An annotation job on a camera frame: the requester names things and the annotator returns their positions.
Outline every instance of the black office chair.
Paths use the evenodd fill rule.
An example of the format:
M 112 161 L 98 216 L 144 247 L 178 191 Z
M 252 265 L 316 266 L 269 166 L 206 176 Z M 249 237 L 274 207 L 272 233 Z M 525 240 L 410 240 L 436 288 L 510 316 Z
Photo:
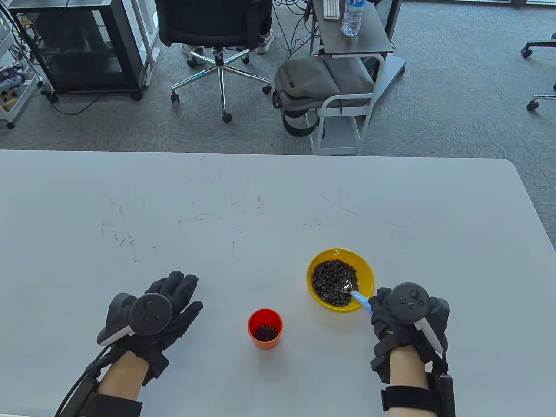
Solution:
M 556 32 L 550 37 L 550 41 L 533 41 L 527 42 L 522 48 L 521 53 L 524 58 L 529 58 L 533 51 L 530 49 L 531 46 L 540 46 L 548 48 L 556 48 Z M 556 83 L 552 86 L 552 89 L 556 91 Z M 554 94 L 534 94 L 533 98 L 527 103 L 527 110 L 532 112 L 539 107 L 539 102 L 537 100 L 550 100 L 556 101 L 556 95 Z
M 222 120 L 229 123 L 232 115 L 226 112 L 224 95 L 224 72 L 260 81 L 266 84 L 264 94 L 272 91 L 272 82 L 267 78 L 233 68 L 229 64 L 241 59 L 249 62 L 249 52 L 259 43 L 261 22 L 268 18 L 263 7 L 269 0 L 155 0 L 158 13 L 158 35 L 166 46 L 173 43 L 211 47 L 214 59 L 191 52 L 191 58 L 212 64 L 212 67 L 170 87 L 172 103 L 179 102 L 176 90 L 209 74 L 218 73 Z M 241 52 L 224 59 L 226 47 L 245 48 Z

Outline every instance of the sneaker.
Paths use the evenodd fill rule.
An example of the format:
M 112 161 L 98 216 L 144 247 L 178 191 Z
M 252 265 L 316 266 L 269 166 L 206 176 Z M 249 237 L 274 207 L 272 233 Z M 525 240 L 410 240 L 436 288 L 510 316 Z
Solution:
M 181 52 L 183 52 L 187 57 L 191 58 L 191 51 L 198 53 L 199 55 L 205 56 L 205 49 L 202 46 L 193 46 L 193 45 L 181 45 Z M 205 61 L 201 61 L 197 59 L 197 65 L 205 64 Z
M 267 53 L 273 40 L 274 31 L 272 29 L 270 29 L 268 36 L 264 37 L 263 35 L 261 35 L 261 37 L 259 38 L 259 46 L 257 46 L 257 49 L 255 49 L 257 53 Z

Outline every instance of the red cup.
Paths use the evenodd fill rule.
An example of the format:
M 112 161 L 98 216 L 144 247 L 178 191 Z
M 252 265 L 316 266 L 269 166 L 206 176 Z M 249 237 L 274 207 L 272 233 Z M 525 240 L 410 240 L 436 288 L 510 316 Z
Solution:
M 261 342 L 260 340 L 255 339 L 255 332 L 257 332 L 257 329 L 263 324 L 274 327 L 278 331 L 278 336 L 269 342 Z M 249 321 L 247 322 L 247 331 L 253 339 L 253 343 L 259 349 L 263 350 L 270 350 L 278 344 L 280 336 L 282 336 L 283 328 L 284 324 L 282 323 L 282 318 L 280 317 L 280 315 L 276 311 L 270 309 L 261 309 L 255 311 L 251 315 L 251 317 L 249 317 Z

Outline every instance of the water bottle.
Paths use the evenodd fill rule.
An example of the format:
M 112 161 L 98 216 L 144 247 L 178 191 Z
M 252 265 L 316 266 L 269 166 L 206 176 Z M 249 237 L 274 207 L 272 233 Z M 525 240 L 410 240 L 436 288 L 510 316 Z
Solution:
M 342 33 L 355 36 L 361 27 L 361 15 L 365 7 L 365 0 L 346 0 L 346 11 L 342 20 Z

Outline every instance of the gray backpack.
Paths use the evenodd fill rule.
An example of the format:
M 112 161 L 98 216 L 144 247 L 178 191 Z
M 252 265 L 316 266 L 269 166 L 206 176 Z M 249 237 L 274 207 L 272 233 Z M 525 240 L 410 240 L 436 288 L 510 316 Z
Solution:
M 330 97 L 339 94 L 372 93 L 374 83 L 364 70 L 359 58 L 331 58 L 313 56 L 292 59 L 282 64 L 274 76 L 272 104 L 279 108 L 282 122 L 289 134 L 308 136 L 319 124 L 305 128 L 293 127 L 286 120 L 303 116 L 308 110 L 319 108 Z M 329 107 L 364 106 L 368 98 L 336 100 Z

